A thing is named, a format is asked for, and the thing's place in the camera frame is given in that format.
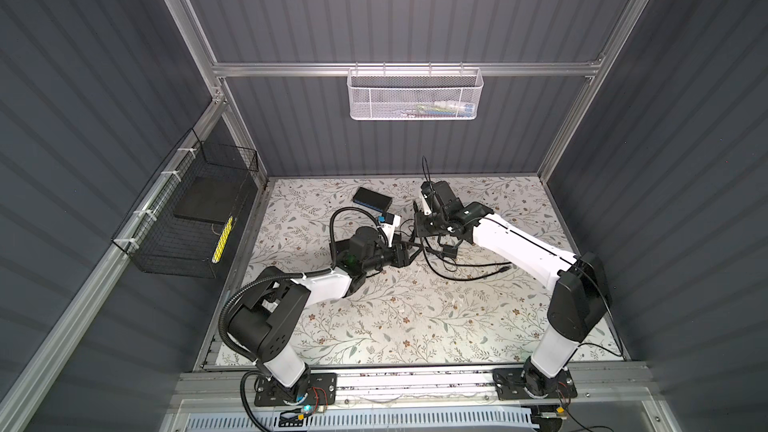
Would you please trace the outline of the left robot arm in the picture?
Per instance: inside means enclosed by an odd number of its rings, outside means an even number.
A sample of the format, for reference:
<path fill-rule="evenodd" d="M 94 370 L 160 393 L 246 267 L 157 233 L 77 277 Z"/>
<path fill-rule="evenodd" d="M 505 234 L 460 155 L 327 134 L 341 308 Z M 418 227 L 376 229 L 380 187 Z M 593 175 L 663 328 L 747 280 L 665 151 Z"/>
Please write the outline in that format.
<path fill-rule="evenodd" d="M 346 240 L 337 240 L 335 222 L 343 212 L 359 212 L 373 222 Z M 353 206 L 336 210 L 329 219 L 331 264 L 321 270 L 286 273 L 270 266 L 234 292 L 222 306 L 217 331 L 233 352 L 284 388 L 295 388 L 309 366 L 290 346 L 303 311 L 315 304 L 354 295 L 365 282 L 392 266 L 409 266 L 416 255 L 412 243 L 397 233 L 402 217 L 389 212 L 375 216 Z"/>

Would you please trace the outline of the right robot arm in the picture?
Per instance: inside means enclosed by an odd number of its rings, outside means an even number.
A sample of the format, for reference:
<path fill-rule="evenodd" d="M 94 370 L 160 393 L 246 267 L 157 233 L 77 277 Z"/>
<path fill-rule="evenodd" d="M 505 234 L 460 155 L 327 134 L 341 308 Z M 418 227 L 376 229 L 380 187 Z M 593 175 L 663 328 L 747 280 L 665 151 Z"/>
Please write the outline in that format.
<path fill-rule="evenodd" d="M 547 329 L 523 369 L 532 395 L 549 393 L 573 354 L 609 311 L 611 299 L 602 261 L 591 253 L 578 256 L 551 246 L 482 203 L 463 204 L 445 181 L 424 181 L 420 200 L 415 208 L 419 237 L 451 236 L 489 250 L 527 272 L 549 292 Z"/>

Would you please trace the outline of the black power adapter with cord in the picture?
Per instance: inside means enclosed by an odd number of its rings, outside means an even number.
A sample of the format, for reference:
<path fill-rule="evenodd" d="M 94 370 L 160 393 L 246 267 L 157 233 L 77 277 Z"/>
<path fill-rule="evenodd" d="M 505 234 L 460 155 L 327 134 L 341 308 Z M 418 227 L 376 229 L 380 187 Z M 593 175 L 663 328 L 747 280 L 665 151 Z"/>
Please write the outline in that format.
<path fill-rule="evenodd" d="M 454 245 L 442 245 L 441 255 L 443 258 L 456 259 L 458 256 L 458 247 Z"/>

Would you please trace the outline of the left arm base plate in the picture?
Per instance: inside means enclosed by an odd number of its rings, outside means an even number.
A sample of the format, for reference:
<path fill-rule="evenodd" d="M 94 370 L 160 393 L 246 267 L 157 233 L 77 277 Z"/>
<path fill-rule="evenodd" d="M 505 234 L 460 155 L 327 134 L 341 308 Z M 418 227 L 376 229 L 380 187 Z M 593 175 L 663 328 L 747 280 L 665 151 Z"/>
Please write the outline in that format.
<path fill-rule="evenodd" d="M 259 378 L 254 386 L 257 407 L 297 405 L 333 405 L 336 401 L 338 375 L 335 373 L 306 372 L 291 387 L 276 379 Z"/>

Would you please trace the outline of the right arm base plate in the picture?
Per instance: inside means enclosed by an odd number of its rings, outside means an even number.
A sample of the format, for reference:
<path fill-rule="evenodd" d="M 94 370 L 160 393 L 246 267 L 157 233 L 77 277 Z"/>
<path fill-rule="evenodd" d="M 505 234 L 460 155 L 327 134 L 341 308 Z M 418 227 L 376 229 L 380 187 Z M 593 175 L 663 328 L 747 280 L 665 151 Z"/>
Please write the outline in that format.
<path fill-rule="evenodd" d="M 546 377 L 535 368 L 496 368 L 492 370 L 492 379 L 500 400 L 570 400 L 578 396 L 567 368 L 562 369 L 554 378 Z"/>

